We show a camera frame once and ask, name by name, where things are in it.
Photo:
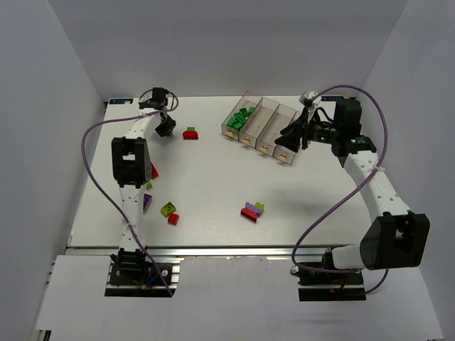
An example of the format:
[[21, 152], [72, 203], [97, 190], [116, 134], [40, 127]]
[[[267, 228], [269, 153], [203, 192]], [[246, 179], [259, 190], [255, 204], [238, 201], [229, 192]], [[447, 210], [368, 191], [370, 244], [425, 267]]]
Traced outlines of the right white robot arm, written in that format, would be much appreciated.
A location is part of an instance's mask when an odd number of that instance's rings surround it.
[[422, 262], [430, 221], [415, 213], [401, 199], [382, 168], [373, 141], [361, 133], [362, 108], [356, 99], [336, 102], [332, 119], [321, 121], [312, 99], [303, 100], [301, 116], [282, 129], [277, 145], [293, 151], [306, 149], [311, 142], [331, 146], [356, 188], [324, 215], [320, 224], [354, 195], [360, 194], [370, 215], [371, 226], [358, 244], [335, 247], [328, 251], [319, 267], [295, 263], [302, 271], [325, 274], [351, 274], [363, 269], [401, 269], [417, 267]]

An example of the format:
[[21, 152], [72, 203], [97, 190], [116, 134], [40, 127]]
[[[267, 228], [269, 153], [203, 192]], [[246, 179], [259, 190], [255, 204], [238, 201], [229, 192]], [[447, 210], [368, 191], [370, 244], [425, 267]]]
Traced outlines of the red brick near left arm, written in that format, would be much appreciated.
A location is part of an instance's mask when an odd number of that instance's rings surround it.
[[151, 164], [151, 179], [155, 179], [159, 176], [158, 171], [156, 170], [155, 166]]

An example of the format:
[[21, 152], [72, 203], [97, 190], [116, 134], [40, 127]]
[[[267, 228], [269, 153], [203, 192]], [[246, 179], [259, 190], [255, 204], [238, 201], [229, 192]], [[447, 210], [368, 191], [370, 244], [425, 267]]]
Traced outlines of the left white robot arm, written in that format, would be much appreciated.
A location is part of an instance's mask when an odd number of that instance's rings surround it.
[[113, 176], [119, 186], [123, 220], [119, 248], [135, 252], [145, 245], [139, 231], [144, 216], [143, 202], [146, 184], [151, 180], [152, 163], [147, 139], [155, 132], [160, 137], [170, 136], [176, 121], [169, 115], [169, 97], [174, 93], [154, 87], [138, 100], [139, 114], [128, 132], [111, 142]]

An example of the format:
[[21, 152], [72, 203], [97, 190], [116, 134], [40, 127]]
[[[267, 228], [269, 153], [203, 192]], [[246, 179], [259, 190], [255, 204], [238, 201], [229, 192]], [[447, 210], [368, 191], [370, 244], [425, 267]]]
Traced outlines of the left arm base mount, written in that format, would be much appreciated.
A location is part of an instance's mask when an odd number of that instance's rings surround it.
[[153, 263], [141, 250], [120, 249], [110, 255], [105, 296], [115, 298], [170, 298], [178, 283], [179, 265]]

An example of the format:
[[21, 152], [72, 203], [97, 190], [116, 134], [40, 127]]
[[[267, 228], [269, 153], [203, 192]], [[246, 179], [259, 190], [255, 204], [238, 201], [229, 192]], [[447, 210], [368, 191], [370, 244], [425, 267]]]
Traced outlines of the red brick with green top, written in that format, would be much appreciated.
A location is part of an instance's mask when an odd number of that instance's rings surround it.
[[189, 126], [183, 133], [182, 137], [184, 140], [198, 140], [198, 132], [193, 126]]

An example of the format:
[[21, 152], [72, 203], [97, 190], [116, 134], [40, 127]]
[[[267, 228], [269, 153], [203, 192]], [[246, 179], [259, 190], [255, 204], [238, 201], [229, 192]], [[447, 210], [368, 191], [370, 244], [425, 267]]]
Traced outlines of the green long brick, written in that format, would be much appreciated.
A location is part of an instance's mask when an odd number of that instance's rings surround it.
[[244, 112], [238, 112], [234, 114], [235, 124], [244, 125], [248, 119], [248, 116], [244, 115]]

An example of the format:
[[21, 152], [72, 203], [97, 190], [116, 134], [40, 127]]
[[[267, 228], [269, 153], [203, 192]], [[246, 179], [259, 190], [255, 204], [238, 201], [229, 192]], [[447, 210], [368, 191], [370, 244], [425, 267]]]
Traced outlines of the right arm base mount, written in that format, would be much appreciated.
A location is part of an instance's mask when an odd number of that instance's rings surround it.
[[302, 259], [294, 248], [290, 274], [298, 278], [301, 302], [365, 301], [366, 291], [360, 271], [339, 270], [334, 266], [333, 247], [325, 249], [317, 260]]

